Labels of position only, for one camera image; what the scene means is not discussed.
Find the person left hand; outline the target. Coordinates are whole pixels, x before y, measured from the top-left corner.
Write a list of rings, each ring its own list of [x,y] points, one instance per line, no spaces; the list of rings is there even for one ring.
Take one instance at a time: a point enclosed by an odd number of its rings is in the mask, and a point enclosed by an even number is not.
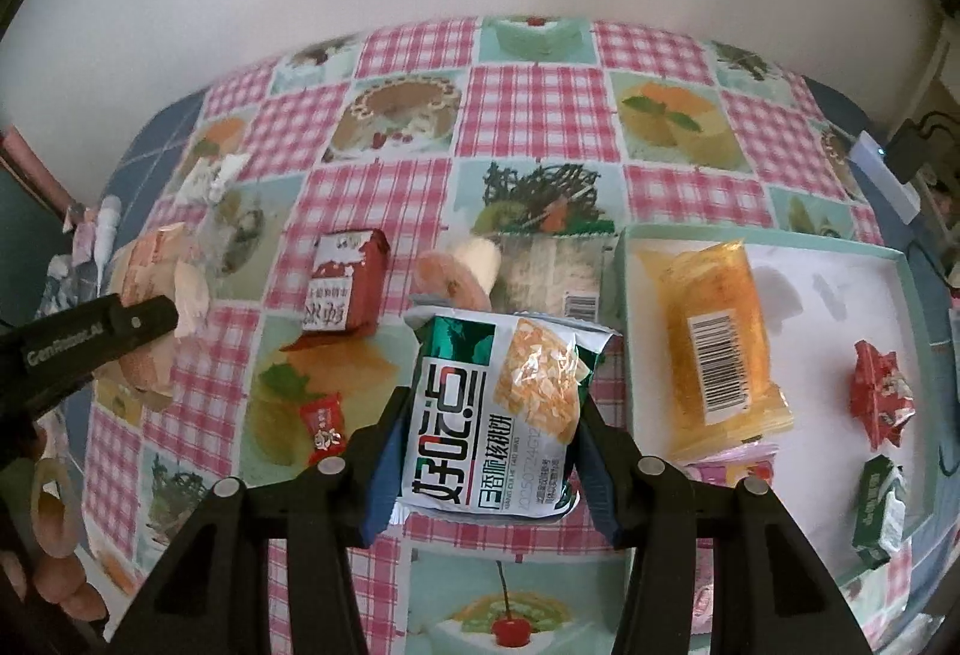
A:
[[[20,602],[34,593],[73,621],[105,623],[104,598],[76,554],[82,529],[76,494],[64,463],[46,446],[47,432],[36,426],[28,455],[2,471],[2,502],[26,553],[3,546],[2,574]]]

